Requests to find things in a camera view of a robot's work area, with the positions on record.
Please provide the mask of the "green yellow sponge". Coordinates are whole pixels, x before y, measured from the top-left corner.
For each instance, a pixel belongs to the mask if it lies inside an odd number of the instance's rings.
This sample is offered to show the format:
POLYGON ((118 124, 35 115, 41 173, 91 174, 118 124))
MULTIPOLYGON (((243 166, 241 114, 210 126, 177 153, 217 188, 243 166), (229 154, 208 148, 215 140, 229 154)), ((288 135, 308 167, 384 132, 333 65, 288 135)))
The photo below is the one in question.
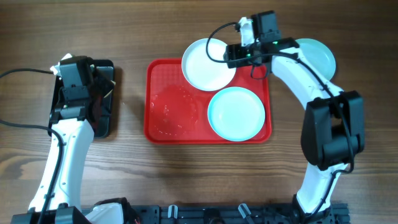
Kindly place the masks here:
POLYGON ((114 90, 116 82, 114 81, 114 68, 113 67, 96 67, 90 65, 93 84, 91 90, 95 96, 106 98, 114 90))

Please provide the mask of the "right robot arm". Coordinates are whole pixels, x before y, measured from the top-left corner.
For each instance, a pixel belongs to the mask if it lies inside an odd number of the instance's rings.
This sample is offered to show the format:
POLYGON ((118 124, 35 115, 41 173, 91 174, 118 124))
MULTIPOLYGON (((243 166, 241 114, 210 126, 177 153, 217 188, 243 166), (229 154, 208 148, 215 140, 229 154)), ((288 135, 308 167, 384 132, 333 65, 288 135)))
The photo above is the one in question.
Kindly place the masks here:
POLYGON ((264 64, 302 104, 300 143, 308 166, 293 197, 290 219, 310 223, 326 217, 338 178, 353 171, 354 157, 364 149, 362 97, 332 84, 336 60, 325 44, 314 39, 228 45, 223 58, 230 68, 264 64))

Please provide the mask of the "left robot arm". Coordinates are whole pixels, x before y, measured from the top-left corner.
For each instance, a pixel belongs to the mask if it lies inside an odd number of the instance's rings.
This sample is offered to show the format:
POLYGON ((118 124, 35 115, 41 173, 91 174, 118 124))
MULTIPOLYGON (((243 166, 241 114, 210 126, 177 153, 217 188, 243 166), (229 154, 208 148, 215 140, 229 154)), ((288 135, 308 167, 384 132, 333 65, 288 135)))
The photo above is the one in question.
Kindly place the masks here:
POLYGON ((96 138, 110 132, 115 68, 110 60, 64 58, 50 69, 56 77, 49 123, 49 156, 26 213, 12 223, 138 223, 126 198, 102 200, 84 214, 80 190, 86 155, 96 138))

